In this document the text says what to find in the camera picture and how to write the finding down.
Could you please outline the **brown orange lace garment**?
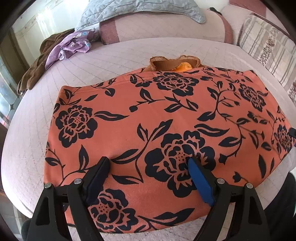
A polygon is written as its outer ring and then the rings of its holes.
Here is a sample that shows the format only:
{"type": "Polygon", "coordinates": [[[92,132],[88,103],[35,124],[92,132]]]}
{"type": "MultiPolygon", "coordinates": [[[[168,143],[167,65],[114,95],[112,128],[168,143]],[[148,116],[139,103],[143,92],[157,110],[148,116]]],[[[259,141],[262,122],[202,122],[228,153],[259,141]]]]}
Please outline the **brown orange lace garment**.
{"type": "Polygon", "coordinates": [[[162,56],[155,56],[149,60],[149,65],[143,72],[150,71],[177,71],[185,72],[193,68],[202,67],[201,61],[195,56],[181,55],[175,59],[168,59],[162,56]]]}

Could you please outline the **pink quilted mattress cover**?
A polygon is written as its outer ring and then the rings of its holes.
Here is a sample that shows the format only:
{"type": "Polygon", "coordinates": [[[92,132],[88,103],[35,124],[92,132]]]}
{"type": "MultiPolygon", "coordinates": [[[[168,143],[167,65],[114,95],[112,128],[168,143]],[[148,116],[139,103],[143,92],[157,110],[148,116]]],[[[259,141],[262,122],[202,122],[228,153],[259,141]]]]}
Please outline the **pink quilted mattress cover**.
{"type": "MultiPolygon", "coordinates": [[[[87,53],[76,53],[54,63],[36,86],[26,92],[10,123],[1,160],[4,191],[12,204],[25,216],[32,217],[43,185],[45,152],[54,107],[63,86],[84,87],[144,70],[155,56],[175,59],[195,56],[208,67],[236,71],[252,70],[272,93],[291,127],[295,126],[295,105],[274,76],[238,46],[197,39],[151,38],[103,45],[95,43],[87,53]]],[[[295,148],[259,185],[255,186],[264,207],[279,192],[287,173],[295,168],[295,148]]],[[[159,230],[131,233],[108,233],[108,240],[132,237],[143,240],[182,240],[183,233],[199,225],[204,216],[159,230]]]]}

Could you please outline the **brown clothing pile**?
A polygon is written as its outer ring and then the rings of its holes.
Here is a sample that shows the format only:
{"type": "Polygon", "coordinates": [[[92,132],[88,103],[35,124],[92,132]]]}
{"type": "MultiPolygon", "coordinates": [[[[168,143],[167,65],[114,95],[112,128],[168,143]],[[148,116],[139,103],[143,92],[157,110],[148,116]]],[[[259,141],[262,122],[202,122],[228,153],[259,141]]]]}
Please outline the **brown clothing pile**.
{"type": "Polygon", "coordinates": [[[34,61],[18,83],[17,93],[19,95],[25,93],[27,90],[31,90],[36,85],[45,72],[45,64],[50,52],[71,33],[74,33],[74,28],[53,34],[41,43],[40,56],[34,61]]]}

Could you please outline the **orange black floral garment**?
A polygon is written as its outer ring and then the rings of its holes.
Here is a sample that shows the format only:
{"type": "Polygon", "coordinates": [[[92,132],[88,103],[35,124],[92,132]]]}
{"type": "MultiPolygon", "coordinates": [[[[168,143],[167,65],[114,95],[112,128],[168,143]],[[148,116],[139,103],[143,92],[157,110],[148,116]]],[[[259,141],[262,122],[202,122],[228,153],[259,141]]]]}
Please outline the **orange black floral garment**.
{"type": "Polygon", "coordinates": [[[107,157],[109,175],[89,207],[98,230],[159,230],[209,211],[188,173],[189,158],[229,184],[257,186],[294,146],[290,127],[252,70],[138,69],[60,89],[44,180],[68,185],[107,157]]]}

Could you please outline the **pink bolster cushion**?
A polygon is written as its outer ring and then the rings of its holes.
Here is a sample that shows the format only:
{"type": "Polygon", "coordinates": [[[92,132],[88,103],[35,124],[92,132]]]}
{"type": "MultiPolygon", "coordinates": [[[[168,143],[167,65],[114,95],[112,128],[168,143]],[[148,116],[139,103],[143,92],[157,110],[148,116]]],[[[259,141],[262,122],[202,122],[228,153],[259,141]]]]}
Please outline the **pink bolster cushion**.
{"type": "Polygon", "coordinates": [[[188,16],[172,13],[139,12],[116,16],[99,24],[101,40],[113,44],[146,38],[193,38],[233,44],[233,30],[218,13],[203,9],[206,17],[199,24],[188,16]]]}

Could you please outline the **small black object on bolster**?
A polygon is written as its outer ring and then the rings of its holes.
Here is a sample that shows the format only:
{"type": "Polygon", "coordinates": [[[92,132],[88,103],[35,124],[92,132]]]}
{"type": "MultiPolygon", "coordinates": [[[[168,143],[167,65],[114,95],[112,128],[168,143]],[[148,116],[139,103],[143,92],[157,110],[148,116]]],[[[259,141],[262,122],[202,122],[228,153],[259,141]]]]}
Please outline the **small black object on bolster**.
{"type": "Polygon", "coordinates": [[[217,9],[215,9],[214,7],[210,7],[209,10],[210,11],[213,11],[213,12],[219,14],[219,15],[222,15],[222,13],[220,13],[219,11],[217,11],[217,9]]]}

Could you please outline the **pink corner cushion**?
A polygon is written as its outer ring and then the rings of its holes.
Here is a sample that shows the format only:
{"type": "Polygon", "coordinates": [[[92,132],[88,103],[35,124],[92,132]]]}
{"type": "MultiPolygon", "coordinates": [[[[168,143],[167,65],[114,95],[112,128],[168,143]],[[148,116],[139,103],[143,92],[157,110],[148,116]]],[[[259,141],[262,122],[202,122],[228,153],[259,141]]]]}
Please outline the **pink corner cushion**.
{"type": "Polygon", "coordinates": [[[282,22],[261,1],[229,1],[229,4],[226,5],[220,12],[233,30],[234,45],[238,45],[238,37],[245,19],[252,14],[268,20],[289,36],[289,33],[282,22]]]}

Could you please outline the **grey quilted pillow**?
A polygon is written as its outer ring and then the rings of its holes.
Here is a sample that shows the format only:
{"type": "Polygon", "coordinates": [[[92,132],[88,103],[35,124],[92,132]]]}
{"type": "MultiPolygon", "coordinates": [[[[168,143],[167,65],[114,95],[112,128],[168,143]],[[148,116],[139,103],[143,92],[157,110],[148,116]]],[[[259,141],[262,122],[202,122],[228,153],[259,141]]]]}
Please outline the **grey quilted pillow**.
{"type": "Polygon", "coordinates": [[[76,31],[99,24],[116,16],[139,13],[172,13],[184,15],[199,24],[206,22],[206,16],[195,1],[178,0],[104,0],[89,1],[82,13],[76,31]]]}

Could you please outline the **purple floral garment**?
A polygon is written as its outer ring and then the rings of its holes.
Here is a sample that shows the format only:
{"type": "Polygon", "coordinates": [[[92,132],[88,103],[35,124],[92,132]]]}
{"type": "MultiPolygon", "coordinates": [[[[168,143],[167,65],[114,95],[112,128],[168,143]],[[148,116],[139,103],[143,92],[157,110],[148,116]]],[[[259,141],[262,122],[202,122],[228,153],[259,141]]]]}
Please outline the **purple floral garment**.
{"type": "Polygon", "coordinates": [[[45,70],[49,69],[56,61],[70,58],[75,53],[86,53],[91,48],[91,43],[98,37],[95,29],[76,31],[67,35],[49,53],[45,63],[45,70]]]}

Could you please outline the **striped floral pillow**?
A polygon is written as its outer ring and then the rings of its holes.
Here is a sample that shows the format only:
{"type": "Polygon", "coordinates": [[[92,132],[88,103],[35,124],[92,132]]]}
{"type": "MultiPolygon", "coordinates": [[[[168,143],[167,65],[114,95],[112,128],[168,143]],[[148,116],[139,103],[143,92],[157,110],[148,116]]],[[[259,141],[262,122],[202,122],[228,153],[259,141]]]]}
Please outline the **striped floral pillow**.
{"type": "Polygon", "coordinates": [[[238,46],[263,65],[295,103],[295,43],[272,23],[249,15],[240,30],[238,46]]]}

